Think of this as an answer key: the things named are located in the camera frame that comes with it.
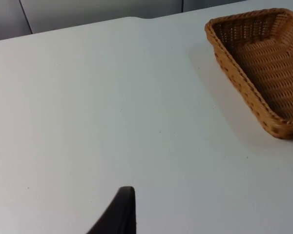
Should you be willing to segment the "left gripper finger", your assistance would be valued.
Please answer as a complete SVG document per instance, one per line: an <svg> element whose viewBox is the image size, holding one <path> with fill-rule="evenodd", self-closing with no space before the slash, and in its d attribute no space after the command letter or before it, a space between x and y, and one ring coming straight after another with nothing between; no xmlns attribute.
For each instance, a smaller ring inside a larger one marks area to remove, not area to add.
<svg viewBox="0 0 293 234"><path fill-rule="evenodd" d="M136 234L136 199L131 186L119 188L88 234Z"/></svg>

